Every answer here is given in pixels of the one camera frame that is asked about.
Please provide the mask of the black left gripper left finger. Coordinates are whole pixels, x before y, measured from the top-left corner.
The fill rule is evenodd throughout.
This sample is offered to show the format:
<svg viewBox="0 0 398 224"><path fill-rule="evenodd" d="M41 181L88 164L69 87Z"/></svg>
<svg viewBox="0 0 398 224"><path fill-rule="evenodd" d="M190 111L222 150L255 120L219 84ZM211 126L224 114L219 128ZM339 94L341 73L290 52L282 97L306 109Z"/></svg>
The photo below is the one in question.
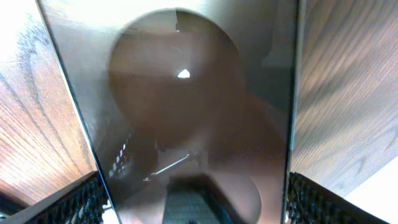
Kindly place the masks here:
<svg viewBox="0 0 398 224"><path fill-rule="evenodd" d="M90 172L2 222L5 224L103 223L108 195L97 171Z"/></svg>

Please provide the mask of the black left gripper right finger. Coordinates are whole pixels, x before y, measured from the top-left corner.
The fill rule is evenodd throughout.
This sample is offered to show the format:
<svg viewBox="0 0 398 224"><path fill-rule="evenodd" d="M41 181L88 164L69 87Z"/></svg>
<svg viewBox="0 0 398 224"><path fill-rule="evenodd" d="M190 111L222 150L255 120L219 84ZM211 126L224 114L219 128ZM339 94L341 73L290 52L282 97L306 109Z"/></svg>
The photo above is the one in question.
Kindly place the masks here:
<svg viewBox="0 0 398 224"><path fill-rule="evenodd" d="M319 224L383 224L374 215L349 203L302 174L291 172L286 193L287 222Z"/></svg>

